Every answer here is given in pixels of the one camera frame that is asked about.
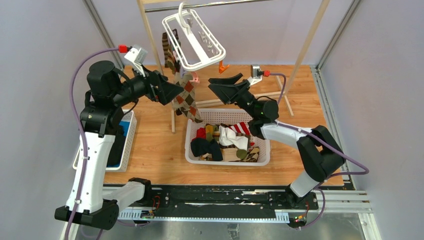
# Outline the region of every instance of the red connector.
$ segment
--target red connector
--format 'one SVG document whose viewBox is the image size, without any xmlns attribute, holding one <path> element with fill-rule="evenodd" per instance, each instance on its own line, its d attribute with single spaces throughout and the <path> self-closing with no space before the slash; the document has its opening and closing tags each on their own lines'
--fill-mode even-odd
<svg viewBox="0 0 424 240">
<path fill-rule="evenodd" d="M 270 76 L 270 74 L 271 74 L 271 72 L 270 72 L 269 70 L 265 70 L 265 71 L 263 71 L 263 76 L 264 76 L 264 77 L 269 77 L 269 76 Z"/>
<path fill-rule="evenodd" d="M 126 45 L 119 45 L 118 48 L 121 54 L 126 54 L 129 51 L 129 48 Z"/>
</svg>

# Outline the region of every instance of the white plastic basket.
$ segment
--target white plastic basket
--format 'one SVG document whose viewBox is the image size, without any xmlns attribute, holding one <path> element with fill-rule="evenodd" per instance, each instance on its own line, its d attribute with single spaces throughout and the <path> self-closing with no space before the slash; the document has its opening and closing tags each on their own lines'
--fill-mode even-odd
<svg viewBox="0 0 424 240">
<path fill-rule="evenodd" d="M 133 145 L 134 134 L 136 133 L 137 119 L 134 111 L 123 116 L 122 121 L 129 122 L 128 132 L 126 133 L 125 143 L 123 145 L 122 157 L 120 159 L 119 166 L 106 167 L 106 172 L 125 172 L 128 167 L 128 161 L 130 160 L 131 146 Z M 73 160 L 73 169 L 77 169 L 78 159 L 80 157 L 80 151 L 77 148 L 75 159 Z"/>
<path fill-rule="evenodd" d="M 265 166 L 270 162 L 271 145 L 269 140 L 263 140 L 252 136 L 251 141 L 255 147 L 259 147 L 259 157 L 257 162 L 232 162 L 232 161 L 204 161 L 199 160 L 192 153 L 190 143 L 196 137 L 196 132 L 200 128 L 204 128 L 206 124 L 227 124 L 235 125 L 240 122 L 249 122 L 252 117 L 242 109 L 225 109 L 225 108 L 201 108 L 199 113 L 203 122 L 195 123 L 188 120 L 187 132 L 185 133 L 185 159 L 192 164 L 208 164 L 208 165 L 227 165 L 227 166 Z"/>
</svg>

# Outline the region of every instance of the wooden floor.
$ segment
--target wooden floor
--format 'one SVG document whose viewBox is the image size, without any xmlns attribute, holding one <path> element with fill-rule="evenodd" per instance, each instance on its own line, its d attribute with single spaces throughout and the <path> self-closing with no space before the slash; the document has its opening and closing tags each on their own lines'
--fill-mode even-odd
<svg viewBox="0 0 424 240">
<path fill-rule="evenodd" d="M 262 70 L 288 75 L 293 66 L 262 65 Z M 164 68 L 165 75 L 173 81 L 171 71 Z M 209 78 L 231 77 L 242 73 L 250 76 L 248 65 L 232 65 L 223 74 L 213 65 L 199 70 L 201 83 L 196 86 L 196 100 L 217 99 L 208 88 Z M 279 90 L 275 77 L 264 77 L 262 82 L 252 86 L 251 92 L 267 93 Z M 302 66 L 288 93 L 294 112 L 290 117 L 286 105 L 279 105 L 279 120 L 300 127 L 326 125 L 320 99 L 315 88 L 309 66 Z M 218 108 L 237 108 L 226 105 Z M 104 182 L 124 184 L 132 177 L 151 180 L 152 184 L 167 185 L 288 185 L 304 170 L 299 152 L 280 142 L 271 141 L 271 159 L 265 166 L 219 166 L 192 164 L 185 159 L 185 136 L 187 118 L 176 116 L 175 134 L 171 133 L 171 104 L 162 106 L 146 97 L 140 98 L 134 109 L 137 128 L 132 143 L 129 165 L 126 172 L 107 172 Z M 325 185 L 342 186 L 341 176 L 331 178 Z"/>
</svg>

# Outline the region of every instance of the white hanger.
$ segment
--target white hanger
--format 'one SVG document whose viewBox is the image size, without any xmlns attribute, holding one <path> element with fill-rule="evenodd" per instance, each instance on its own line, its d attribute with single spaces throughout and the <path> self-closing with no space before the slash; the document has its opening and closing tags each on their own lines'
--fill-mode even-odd
<svg viewBox="0 0 424 240">
<path fill-rule="evenodd" d="M 186 71 L 193 72 L 223 60 L 226 56 L 226 50 L 214 37 L 211 31 L 209 31 L 208 27 L 206 27 L 206 25 L 200 19 L 199 15 L 197 14 L 195 10 L 188 9 L 188 10 L 182 11 L 184 4 L 185 4 L 184 1 L 179 4 L 178 13 L 165 17 L 162 20 L 162 25 L 165 28 L 166 33 L 168 34 L 168 38 L 173 48 L 176 50 L 176 54 L 178 55 L 178 58 L 180 59 L 181 66 Z M 207 55 L 202 45 L 196 39 L 195 34 L 192 32 L 191 26 L 187 24 L 186 21 L 184 20 L 183 17 L 185 16 L 190 17 L 190 24 L 198 24 L 200 26 L 201 31 L 199 31 L 198 34 L 200 34 L 200 37 L 203 43 L 207 44 L 206 46 L 207 48 L 209 48 L 209 52 L 212 52 L 214 56 L 209 57 Z M 196 55 L 200 59 L 199 62 L 190 64 L 189 61 L 186 59 L 186 56 L 184 55 L 183 50 L 178 44 L 178 41 L 168 24 L 169 22 L 173 20 L 176 20 L 178 22 L 179 26 L 182 29 L 182 32 L 185 34 L 190 45 L 193 47 Z"/>
</svg>

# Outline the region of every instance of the black cloth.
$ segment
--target black cloth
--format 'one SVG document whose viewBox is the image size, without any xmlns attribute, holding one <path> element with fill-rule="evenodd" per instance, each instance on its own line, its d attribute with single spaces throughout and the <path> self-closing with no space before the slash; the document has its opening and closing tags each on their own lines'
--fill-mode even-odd
<svg viewBox="0 0 424 240">
<path fill-rule="evenodd" d="M 212 159 L 214 161 L 222 161 L 223 153 L 221 152 L 220 145 L 217 143 L 215 139 L 211 142 L 208 140 L 197 137 L 193 139 L 190 143 L 191 151 L 195 157 L 200 157 L 204 154 L 212 154 Z"/>
</svg>

